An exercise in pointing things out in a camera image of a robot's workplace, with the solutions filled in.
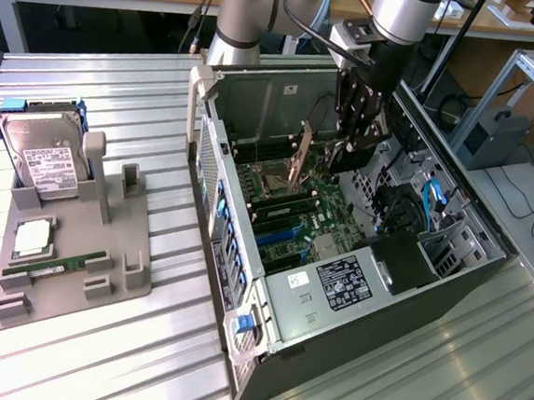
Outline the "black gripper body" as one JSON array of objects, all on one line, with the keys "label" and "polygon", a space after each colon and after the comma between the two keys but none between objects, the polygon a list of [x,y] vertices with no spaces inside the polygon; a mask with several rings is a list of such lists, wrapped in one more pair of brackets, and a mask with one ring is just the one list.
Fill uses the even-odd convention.
[{"label": "black gripper body", "polygon": [[415,54],[417,45],[405,45],[391,42],[391,40],[376,41],[371,44],[369,67],[355,67],[351,71],[351,78],[359,85],[365,85],[386,101],[398,86],[404,75],[404,69]]}]

